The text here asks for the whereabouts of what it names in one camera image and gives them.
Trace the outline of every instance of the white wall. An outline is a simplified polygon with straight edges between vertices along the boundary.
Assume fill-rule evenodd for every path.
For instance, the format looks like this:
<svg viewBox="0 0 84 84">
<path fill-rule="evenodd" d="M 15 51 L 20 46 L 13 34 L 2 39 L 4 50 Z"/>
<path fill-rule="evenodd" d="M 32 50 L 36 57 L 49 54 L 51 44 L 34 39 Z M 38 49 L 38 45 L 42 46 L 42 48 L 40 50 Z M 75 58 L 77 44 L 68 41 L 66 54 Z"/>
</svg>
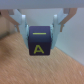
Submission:
<svg viewBox="0 0 84 84">
<path fill-rule="evenodd" d="M 60 9 L 25 9 L 29 26 L 49 26 Z M 56 47 L 84 65 L 84 8 L 78 8 L 59 34 Z"/>
</svg>

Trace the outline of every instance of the black block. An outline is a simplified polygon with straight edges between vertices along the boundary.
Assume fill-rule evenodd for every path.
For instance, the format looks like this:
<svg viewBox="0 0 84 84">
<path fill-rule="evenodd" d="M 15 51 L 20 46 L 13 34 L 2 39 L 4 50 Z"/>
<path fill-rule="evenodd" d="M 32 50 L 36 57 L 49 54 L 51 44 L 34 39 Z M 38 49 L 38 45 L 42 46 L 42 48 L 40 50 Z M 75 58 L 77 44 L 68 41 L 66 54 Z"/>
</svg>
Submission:
<svg viewBox="0 0 84 84">
<path fill-rule="evenodd" d="M 50 55 L 50 26 L 30 26 L 28 46 L 30 55 Z"/>
</svg>

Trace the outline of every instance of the yellow line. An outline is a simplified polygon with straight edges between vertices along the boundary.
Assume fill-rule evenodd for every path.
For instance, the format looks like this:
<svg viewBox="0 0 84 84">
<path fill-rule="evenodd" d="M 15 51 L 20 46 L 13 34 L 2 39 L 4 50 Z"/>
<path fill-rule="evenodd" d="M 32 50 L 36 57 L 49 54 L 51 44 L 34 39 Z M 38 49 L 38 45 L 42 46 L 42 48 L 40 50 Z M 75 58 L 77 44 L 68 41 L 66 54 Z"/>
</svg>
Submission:
<svg viewBox="0 0 84 84">
<path fill-rule="evenodd" d="M 33 33 L 33 35 L 46 35 L 46 33 Z"/>
</svg>

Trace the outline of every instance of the wooden table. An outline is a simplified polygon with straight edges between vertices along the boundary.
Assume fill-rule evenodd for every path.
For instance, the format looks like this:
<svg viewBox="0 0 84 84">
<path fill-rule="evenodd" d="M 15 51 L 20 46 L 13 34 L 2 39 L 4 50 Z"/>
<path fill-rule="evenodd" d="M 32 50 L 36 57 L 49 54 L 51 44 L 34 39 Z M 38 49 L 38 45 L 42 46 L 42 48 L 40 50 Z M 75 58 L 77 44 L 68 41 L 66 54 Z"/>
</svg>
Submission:
<svg viewBox="0 0 84 84">
<path fill-rule="evenodd" d="M 0 40 L 0 84 L 84 84 L 84 66 L 57 48 L 29 56 L 19 33 Z"/>
</svg>

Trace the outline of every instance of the letter a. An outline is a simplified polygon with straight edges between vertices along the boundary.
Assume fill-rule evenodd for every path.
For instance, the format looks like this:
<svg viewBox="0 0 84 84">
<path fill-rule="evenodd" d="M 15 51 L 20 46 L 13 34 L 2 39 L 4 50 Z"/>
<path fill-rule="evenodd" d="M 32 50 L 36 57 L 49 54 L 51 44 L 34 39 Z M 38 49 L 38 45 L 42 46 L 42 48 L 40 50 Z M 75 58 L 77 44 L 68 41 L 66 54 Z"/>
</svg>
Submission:
<svg viewBox="0 0 84 84">
<path fill-rule="evenodd" d="M 35 50 L 34 50 L 34 54 L 36 54 L 36 52 L 42 52 L 44 54 L 44 51 L 42 50 L 40 45 L 36 45 Z"/>
</svg>

